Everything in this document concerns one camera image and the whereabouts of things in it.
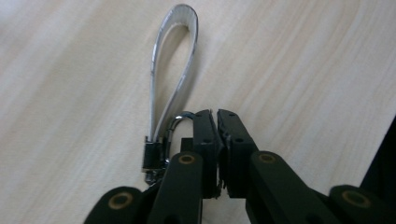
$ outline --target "light wood surface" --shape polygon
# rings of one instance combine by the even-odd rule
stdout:
[[[177,3],[0,1],[0,223],[81,223],[108,190],[145,189],[151,52]],[[313,189],[358,186],[396,112],[396,2],[186,3],[199,37],[185,108],[237,113]],[[187,33],[175,39],[163,99],[186,60]],[[222,195],[203,223],[247,223]]]

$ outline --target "wooden table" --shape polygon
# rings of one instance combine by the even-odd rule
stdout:
[[[177,3],[1,3],[1,223],[81,223],[108,190],[145,189],[151,52]],[[396,111],[396,2],[187,4],[199,37],[185,108],[237,113],[313,189],[358,186]],[[186,31],[174,37],[162,102],[189,47]],[[181,126],[175,140],[191,135]],[[203,219],[248,222],[226,191]]]

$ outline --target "strap loop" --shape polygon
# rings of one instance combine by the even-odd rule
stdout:
[[[181,74],[180,80],[177,84],[175,91],[172,93],[163,112],[156,124],[155,115],[157,108],[155,106],[156,97],[156,82],[157,76],[157,63],[159,58],[159,51],[163,40],[172,28],[178,25],[186,26],[190,31],[190,56],[187,61],[186,67]],[[154,45],[154,50],[151,59],[151,82],[150,82],[150,115],[149,115],[149,129],[148,129],[148,142],[158,142],[165,136],[166,128],[169,120],[175,115],[180,113],[182,106],[187,100],[187,91],[189,90],[189,82],[191,82],[191,67],[194,58],[195,47],[198,38],[198,17],[191,7],[187,5],[177,5],[173,7],[166,17],[163,19],[163,24],[157,35],[157,40]]]

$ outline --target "screw hole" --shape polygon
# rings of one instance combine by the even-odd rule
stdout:
[[[182,164],[192,164],[195,161],[195,158],[191,155],[183,155],[181,157],[178,158],[178,162],[182,163]]]
[[[111,209],[119,210],[128,206],[133,199],[134,197],[131,193],[123,191],[111,197],[108,201],[108,206]]]
[[[353,204],[357,207],[368,208],[371,206],[370,200],[357,191],[345,190],[342,196],[347,203]]]
[[[259,159],[265,163],[274,163],[276,161],[276,158],[270,154],[260,154]]]

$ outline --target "black plastic part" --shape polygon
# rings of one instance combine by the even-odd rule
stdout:
[[[250,162],[246,209],[252,223],[340,223],[281,157],[260,151]]]
[[[163,168],[162,144],[146,141],[142,169],[155,170],[161,168]]]
[[[196,113],[193,120],[193,151],[204,159],[203,190],[205,199],[220,196],[218,159],[221,148],[222,142],[210,110]]]
[[[176,154],[163,177],[148,223],[201,223],[203,159]]]
[[[250,155],[258,151],[241,119],[228,110],[218,112],[219,135],[225,145],[219,159],[219,176],[230,198],[246,198]]]
[[[396,118],[364,177],[361,188],[396,210]]]
[[[144,223],[143,195],[138,189],[119,187],[106,193],[91,210],[85,224]]]
[[[181,138],[180,152],[194,151],[192,138]]]
[[[329,201],[332,211],[344,223],[396,223],[396,211],[364,189],[348,185],[334,187]]]

